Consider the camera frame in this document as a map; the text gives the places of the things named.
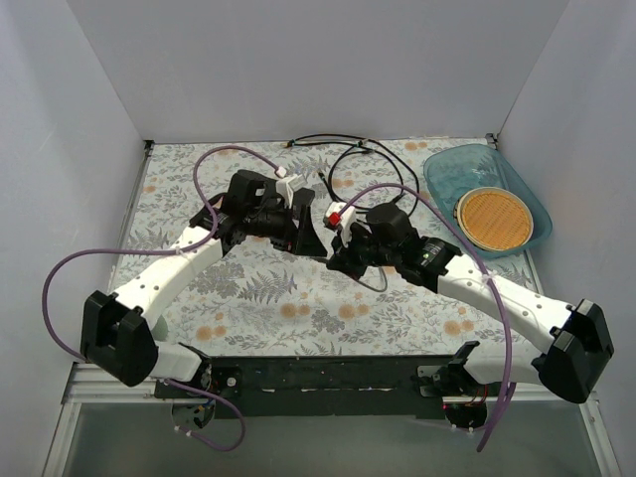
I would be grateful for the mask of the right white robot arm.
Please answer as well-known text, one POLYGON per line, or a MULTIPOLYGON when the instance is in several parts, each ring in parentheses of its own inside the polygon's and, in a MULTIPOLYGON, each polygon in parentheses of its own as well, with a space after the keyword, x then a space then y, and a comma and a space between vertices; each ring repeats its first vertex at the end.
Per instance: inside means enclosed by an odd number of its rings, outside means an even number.
POLYGON ((559 398, 583 403, 614 354, 596 303, 583 299, 573 306, 484 272, 457 246, 420 236, 393 203, 373 207, 360 224, 353 209, 334 202, 324 224, 336 234, 328 269, 359 278, 370 267, 391 266, 408 283, 465 303, 525 338, 510 364, 477 344, 461 346, 440 377, 462 395, 508 372, 514 383, 542 385, 559 398))

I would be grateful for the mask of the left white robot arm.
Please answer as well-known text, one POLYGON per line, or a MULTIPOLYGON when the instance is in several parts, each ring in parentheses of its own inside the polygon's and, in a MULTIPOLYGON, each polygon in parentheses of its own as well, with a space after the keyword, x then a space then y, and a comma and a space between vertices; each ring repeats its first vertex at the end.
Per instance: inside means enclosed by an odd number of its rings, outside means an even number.
POLYGON ((314 197, 299 175, 234 173, 228 190, 191 218, 165 255, 111 294, 96 291, 86 300, 81 355, 129 387, 147 378, 170 379, 187 396, 203 396, 213 380, 210 357, 189 345, 158 341, 153 331, 159 318, 200 273, 249 236, 294 255, 326 256, 311 220, 314 197))

